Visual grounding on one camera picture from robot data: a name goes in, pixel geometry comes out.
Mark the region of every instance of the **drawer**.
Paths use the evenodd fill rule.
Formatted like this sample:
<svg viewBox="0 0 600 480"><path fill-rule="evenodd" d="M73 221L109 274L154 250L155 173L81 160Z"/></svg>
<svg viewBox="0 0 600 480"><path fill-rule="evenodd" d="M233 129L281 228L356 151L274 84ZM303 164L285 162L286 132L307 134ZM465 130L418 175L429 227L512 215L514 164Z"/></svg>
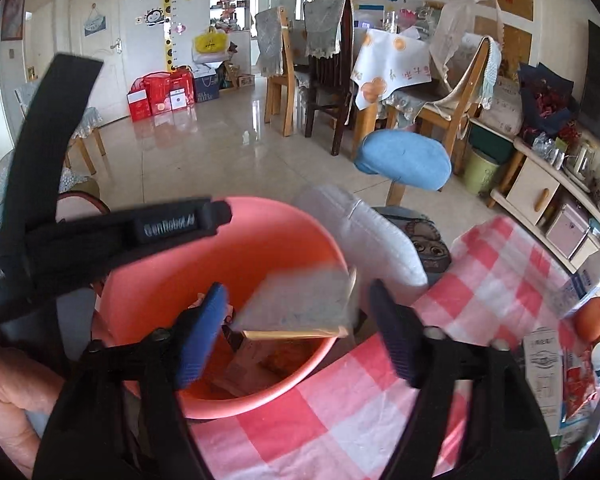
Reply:
<svg viewBox="0 0 600 480"><path fill-rule="evenodd" d="M507 195L507 202L536 224L558 186L557 180L528 158Z"/></svg>

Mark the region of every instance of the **pink checkered tablecloth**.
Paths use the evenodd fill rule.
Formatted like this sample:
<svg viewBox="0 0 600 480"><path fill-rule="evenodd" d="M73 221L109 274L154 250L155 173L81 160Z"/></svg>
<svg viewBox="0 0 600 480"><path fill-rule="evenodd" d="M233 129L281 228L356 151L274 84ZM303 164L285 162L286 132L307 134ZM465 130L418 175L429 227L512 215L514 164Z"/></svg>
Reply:
<svg viewBox="0 0 600 480"><path fill-rule="evenodd" d="M453 245L454 263L413 306L454 339L517 346L540 326L576 345L549 299L567 274L512 219L496 217ZM458 383L436 474L453 467L469 384ZM217 480L364 480L380 476L418 391L394 374L379 335L256 410L192 425Z"/></svg>

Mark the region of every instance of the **framed picture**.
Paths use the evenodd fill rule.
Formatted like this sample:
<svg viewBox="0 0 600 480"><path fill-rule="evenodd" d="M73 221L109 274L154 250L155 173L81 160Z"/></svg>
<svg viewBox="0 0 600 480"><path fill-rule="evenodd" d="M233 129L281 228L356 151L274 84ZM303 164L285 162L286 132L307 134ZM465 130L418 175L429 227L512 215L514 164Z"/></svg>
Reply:
<svg viewBox="0 0 600 480"><path fill-rule="evenodd" d="M22 40L24 36L24 0L4 0L0 40Z"/></svg>

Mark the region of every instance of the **human hand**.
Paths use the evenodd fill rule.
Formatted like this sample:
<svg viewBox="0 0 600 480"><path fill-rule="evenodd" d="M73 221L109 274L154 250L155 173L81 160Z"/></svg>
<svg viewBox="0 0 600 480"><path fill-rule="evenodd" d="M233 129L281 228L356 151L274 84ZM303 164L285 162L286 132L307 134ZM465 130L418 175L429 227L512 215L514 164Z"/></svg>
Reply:
<svg viewBox="0 0 600 480"><path fill-rule="evenodd" d="M0 446L27 478L33 472L40 438L25 410L51 414L63 383L20 350L0 346Z"/></svg>

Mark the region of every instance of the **wooden drawer handle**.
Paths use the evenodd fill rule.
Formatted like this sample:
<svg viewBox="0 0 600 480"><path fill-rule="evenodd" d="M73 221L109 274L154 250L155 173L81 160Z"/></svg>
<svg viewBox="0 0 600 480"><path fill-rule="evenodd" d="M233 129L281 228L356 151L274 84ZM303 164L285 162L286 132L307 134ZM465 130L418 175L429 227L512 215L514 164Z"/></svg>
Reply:
<svg viewBox="0 0 600 480"><path fill-rule="evenodd" d="M550 193L551 193L551 191L549 191L549 189L547 189L547 188L544 188L542 190L542 193L540 194L540 198L538 199L538 201L536 202L536 206L534 207L534 210L536 213L539 213L541 209L545 208L545 206L546 206L545 202L549 198Z"/></svg>

